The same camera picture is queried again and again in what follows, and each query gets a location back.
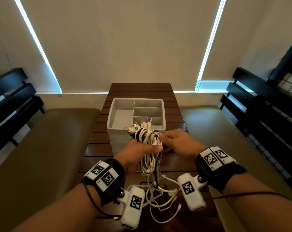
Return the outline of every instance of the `wooden table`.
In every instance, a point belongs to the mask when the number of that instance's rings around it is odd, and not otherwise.
[[[183,129],[188,132],[180,112],[175,94],[171,84],[162,83],[113,83],[109,94],[105,100],[100,117],[97,124],[93,127],[93,134],[90,138],[89,145],[85,156],[79,166],[75,184],[78,184],[84,173],[86,173],[99,160],[106,160],[113,156],[112,147],[107,133],[107,118],[109,109],[114,98],[157,98],[163,99],[165,109],[166,130]],[[196,166],[194,163],[186,162],[177,154],[171,152],[164,156],[160,164],[161,171],[167,177],[177,180],[179,175],[183,173],[191,173],[196,175]],[[139,184],[144,181],[140,173],[126,176],[125,188],[131,184]],[[166,185],[169,189],[174,189],[177,186],[165,179],[160,181],[160,184]],[[204,187],[202,195],[205,200],[211,198],[208,187]],[[155,222],[149,211],[149,206],[146,206],[142,211],[141,220],[138,228],[135,231],[224,231],[221,220],[218,216],[214,201],[208,200],[207,207],[198,212],[191,212],[183,198],[182,193],[178,193],[177,200],[172,207],[164,212],[152,210],[155,218],[159,221],[165,221],[171,218],[177,209],[178,204],[182,205],[177,216],[166,224],[158,224]],[[103,207],[107,213],[120,214],[121,206],[110,203]],[[89,231],[123,231],[123,227],[119,222],[113,220],[96,220]]]

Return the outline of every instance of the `wrist strap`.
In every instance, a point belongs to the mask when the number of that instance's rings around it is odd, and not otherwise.
[[[125,171],[122,165],[110,158],[105,162],[99,161],[94,165],[80,181],[93,186],[101,199],[102,206],[119,197],[125,185]]]
[[[203,181],[208,181],[221,193],[233,175],[247,172],[219,147],[207,148],[196,158],[195,163]]]

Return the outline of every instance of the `bundle of cables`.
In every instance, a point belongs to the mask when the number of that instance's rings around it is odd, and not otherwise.
[[[152,124],[151,118],[147,117],[145,121],[143,121],[143,119],[141,118],[140,122],[135,121],[135,123],[132,126],[124,127],[124,130],[126,130],[128,134],[130,134],[136,141],[138,141],[140,143],[145,143],[145,144],[150,144],[150,145],[162,145],[162,143],[159,140],[159,135],[161,133],[157,130],[151,130],[151,124]],[[176,195],[177,195],[177,192],[180,191],[180,188],[179,188],[178,182],[176,182],[172,179],[169,179],[165,175],[161,174],[160,166],[159,166],[161,154],[162,154],[161,152],[158,154],[155,154],[155,153],[146,154],[144,156],[144,158],[139,163],[140,174],[144,176],[145,183],[147,183],[147,185],[131,185],[128,187],[127,190],[129,190],[129,188],[132,186],[148,187],[148,189],[146,191],[147,203],[144,203],[143,207],[145,207],[149,204],[150,213],[151,213],[152,218],[158,223],[166,223],[166,222],[169,222],[171,219],[173,219],[176,216],[176,214],[178,213],[178,211],[181,208],[181,205],[180,204],[178,205],[177,211],[174,214],[174,216],[172,216],[170,219],[168,219],[167,221],[164,221],[164,222],[159,222],[153,217],[151,207],[156,207],[160,211],[164,211],[164,210],[169,209],[172,206],[173,202],[176,200],[176,198],[177,198]],[[166,190],[166,189],[163,189],[162,187],[160,187],[159,180],[162,178],[165,178],[167,180],[170,180],[170,181],[176,183],[178,185],[178,189]],[[155,197],[154,191],[159,191],[160,194]],[[157,203],[156,199],[158,197],[162,196],[163,193],[168,193],[170,198],[166,203],[159,205],[159,203]]]

